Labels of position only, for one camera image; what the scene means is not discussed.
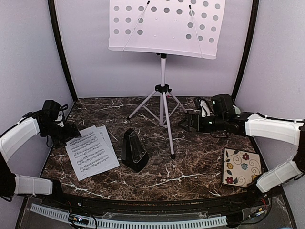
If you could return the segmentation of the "white music stand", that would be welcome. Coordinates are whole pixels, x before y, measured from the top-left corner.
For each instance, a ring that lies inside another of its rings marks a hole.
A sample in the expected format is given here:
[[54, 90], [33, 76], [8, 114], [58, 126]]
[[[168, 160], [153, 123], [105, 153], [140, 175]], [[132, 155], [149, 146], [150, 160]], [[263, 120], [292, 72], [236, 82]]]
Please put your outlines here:
[[111, 0], [109, 43], [111, 51], [150, 52], [161, 58], [160, 126], [171, 129], [165, 82], [166, 58], [180, 55], [214, 60], [224, 18], [224, 0]]

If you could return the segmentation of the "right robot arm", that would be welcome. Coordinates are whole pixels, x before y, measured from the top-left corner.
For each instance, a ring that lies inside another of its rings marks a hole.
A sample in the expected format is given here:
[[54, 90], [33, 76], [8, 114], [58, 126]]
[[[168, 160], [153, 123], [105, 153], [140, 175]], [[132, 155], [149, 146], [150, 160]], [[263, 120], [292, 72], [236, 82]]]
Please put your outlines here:
[[280, 119], [261, 113], [241, 112], [230, 95], [219, 94], [211, 102], [196, 97], [194, 103], [201, 114], [188, 114], [179, 122], [179, 127], [190, 132], [215, 133], [223, 131], [239, 136], [264, 137], [290, 143], [298, 147], [291, 159], [263, 173], [250, 183], [250, 191], [243, 203], [253, 207], [274, 187], [302, 176], [305, 173], [305, 122], [304, 120]]

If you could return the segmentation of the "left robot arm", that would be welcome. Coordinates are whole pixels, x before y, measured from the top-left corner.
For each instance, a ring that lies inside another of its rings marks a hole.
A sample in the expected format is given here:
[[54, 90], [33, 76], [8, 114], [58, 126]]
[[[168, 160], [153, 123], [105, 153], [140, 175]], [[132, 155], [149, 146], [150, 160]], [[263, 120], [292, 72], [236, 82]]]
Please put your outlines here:
[[13, 173], [8, 161], [31, 138], [40, 135], [52, 141], [51, 148], [66, 146], [81, 136], [77, 126], [65, 122], [64, 112], [68, 105], [46, 100], [42, 109], [26, 113], [20, 121], [0, 136], [0, 196], [11, 202], [16, 196], [48, 196], [57, 208], [67, 204], [61, 183], [54, 179], [22, 176]]

